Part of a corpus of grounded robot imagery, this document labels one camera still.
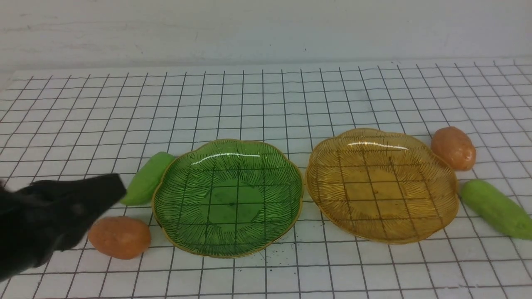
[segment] potato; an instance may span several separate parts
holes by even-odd
[[[456,127],[437,130],[433,135],[430,147],[454,170],[470,170],[477,159],[477,150],[471,139]]]
[[[152,242],[149,227],[126,216],[104,217],[90,228],[88,239],[99,252],[120,260],[131,260]]]

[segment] white wall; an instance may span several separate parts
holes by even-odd
[[[0,0],[0,70],[532,55],[532,0]]]

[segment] cucumber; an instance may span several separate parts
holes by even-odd
[[[158,152],[133,176],[126,195],[120,200],[123,205],[144,205],[152,200],[153,193],[167,167],[176,157],[166,152]]]
[[[532,219],[518,204],[483,180],[471,180],[460,192],[462,201],[495,230],[513,238],[532,240]]]

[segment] amber glass plate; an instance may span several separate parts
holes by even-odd
[[[263,142],[221,139],[168,167],[153,198],[167,239],[216,258],[257,252],[284,235],[301,212],[299,168]]]
[[[326,139],[313,150],[305,180],[334,224],[378,242],[426,239],[459,208],[454,171],[405,134],[353,129]]]

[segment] black object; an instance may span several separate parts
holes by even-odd
[[[0,281],[45,264],[54,251],[75,247],[125,194],[115,173],[37,181],[16,192],[0,185]]]

